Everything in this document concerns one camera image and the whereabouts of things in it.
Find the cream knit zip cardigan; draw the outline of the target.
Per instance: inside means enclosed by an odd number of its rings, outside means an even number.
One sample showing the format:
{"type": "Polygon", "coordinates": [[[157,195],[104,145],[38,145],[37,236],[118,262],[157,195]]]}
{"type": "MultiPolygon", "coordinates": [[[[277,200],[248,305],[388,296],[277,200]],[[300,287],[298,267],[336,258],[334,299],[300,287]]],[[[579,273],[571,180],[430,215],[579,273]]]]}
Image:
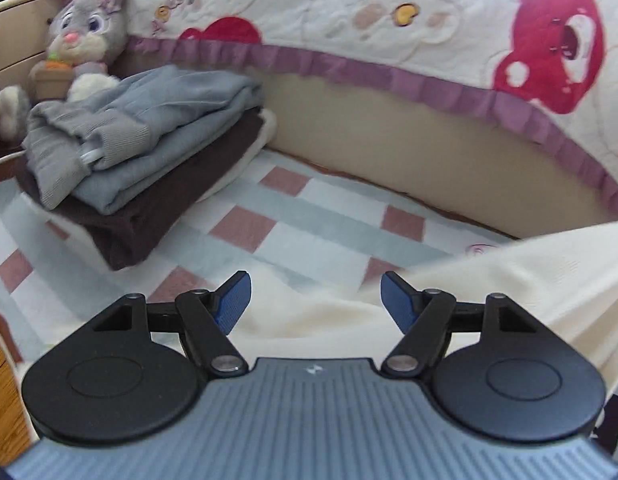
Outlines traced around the cream knit zip cardigan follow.
{"type": "MultiPolygon", "coordinates": [[[[265,266],[249,271],[253,296],[229,336],[259,358],[370,358],[382,363],[403,333],[381,302],[381,287],[345,294],[328,287],[296,292],[265,266]]],[[[484,302],[502,292],[582,354],[606,388],[618,388],[618,222],[507,244],[401,272],[422,292],[413,324],[430,344],[446,325],[440,309],[484,302]]]]}

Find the dark brown folded garment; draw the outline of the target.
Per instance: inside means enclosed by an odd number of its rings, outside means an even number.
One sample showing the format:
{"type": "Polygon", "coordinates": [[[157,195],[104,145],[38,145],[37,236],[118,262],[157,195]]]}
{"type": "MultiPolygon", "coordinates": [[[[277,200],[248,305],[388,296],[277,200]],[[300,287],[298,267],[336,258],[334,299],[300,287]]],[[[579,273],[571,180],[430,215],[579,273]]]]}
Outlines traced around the dark brown folded garment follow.
{"type": "Polygon", "coordinates": [[[28,169],[20,168],[16,181],[24,193],[24,201],[44,221],[70,235],[85,237],[108,268],[119,271],[146,260],[180,219],[189,197],[185,163],[109,216],[103,216],[74,197],[66,198],[56,209],[47,211],[39,204],[36,181],[28,169]]]}

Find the checkered pink grey bed sheet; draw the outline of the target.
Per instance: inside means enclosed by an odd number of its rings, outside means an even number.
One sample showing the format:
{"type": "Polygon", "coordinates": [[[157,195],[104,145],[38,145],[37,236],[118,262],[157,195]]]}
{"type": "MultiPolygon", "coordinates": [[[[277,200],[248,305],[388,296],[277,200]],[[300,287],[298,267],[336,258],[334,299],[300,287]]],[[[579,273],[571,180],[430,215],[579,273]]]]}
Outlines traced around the checkered pink grey bed sheet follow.
{"type": "Polygon", "coordinates": [[[296,288],[354,292],[388,270],[505,242],[408,197],[263,151],[183,214],[142,263],[114,271],[80,226],[39,209],[10,179],[0,182],[0,332],[14,360],[30,362],[127,292],[168,301],[258,263],[296,288]]]}

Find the beige bed headboard cushion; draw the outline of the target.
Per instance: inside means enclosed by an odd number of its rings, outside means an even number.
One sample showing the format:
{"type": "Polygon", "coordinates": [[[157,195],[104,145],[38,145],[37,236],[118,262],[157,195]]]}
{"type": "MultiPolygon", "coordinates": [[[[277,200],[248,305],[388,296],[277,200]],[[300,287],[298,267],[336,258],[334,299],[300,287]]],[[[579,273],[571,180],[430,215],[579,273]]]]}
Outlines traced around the beige bed headboard cushion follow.
{"type": "Polygon", "coordinates": [[[261,80],[274,148],[517,237],[618,220],[618,185],[540,110],[507,94],[258,44],[131,50],[115,73],[168,63],[261,80]]]}

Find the grey folded garment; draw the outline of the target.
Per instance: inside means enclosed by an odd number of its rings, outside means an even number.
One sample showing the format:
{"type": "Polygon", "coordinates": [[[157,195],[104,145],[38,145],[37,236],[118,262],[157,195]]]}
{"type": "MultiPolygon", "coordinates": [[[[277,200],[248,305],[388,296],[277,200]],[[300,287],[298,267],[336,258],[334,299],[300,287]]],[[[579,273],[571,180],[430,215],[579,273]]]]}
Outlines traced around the grey folded garment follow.
{"type": "Polygon", "coordinates": [[[24,139],[40,202],[74,196],[113,214],[261,107],[259,81],[227,70],[166,65],[88,99],[32,108],[24,139]]]}

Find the white bear print quilt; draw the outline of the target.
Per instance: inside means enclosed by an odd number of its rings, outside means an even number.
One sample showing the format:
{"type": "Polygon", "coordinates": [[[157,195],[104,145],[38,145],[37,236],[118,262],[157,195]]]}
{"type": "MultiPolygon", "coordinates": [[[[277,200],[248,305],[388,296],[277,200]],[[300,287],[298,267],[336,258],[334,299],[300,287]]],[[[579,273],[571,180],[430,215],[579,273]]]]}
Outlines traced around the white bear print quilt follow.
{"type": "Polygon", "coordinates": [[[618,0],[126,0],[135,50],[498,122],[618,213],[618,0]]]}

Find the grey bunny plush toy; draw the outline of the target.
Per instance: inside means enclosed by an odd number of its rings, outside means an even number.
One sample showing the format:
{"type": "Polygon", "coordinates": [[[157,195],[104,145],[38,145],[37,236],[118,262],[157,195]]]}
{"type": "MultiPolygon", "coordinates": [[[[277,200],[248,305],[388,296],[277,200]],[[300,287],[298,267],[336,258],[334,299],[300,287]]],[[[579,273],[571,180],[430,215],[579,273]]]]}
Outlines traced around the grey bunny plush toy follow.
{"type": "Polygon", "coordinates": [[[48,25],[44,60],[29,73],[26,88],[0,90],[0,139],[24,140],[27,116],[43,101],[79,100],[110,87],[109,67],[128,42],[126,0],[68,0],[48,25]]]}

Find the beige wooden drawer cabinet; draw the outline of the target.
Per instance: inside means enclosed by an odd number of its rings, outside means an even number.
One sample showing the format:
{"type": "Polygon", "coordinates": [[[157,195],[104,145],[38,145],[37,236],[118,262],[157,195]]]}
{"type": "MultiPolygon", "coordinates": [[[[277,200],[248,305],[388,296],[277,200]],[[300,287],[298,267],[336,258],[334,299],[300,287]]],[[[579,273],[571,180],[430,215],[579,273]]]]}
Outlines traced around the beige wooden drawer cabinet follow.
{"type": "Polygon", "coordinates": [[[44,59],[47,27],[61,7],[62,0],[0,2],[0,89],[27,83],[44,59]]]}

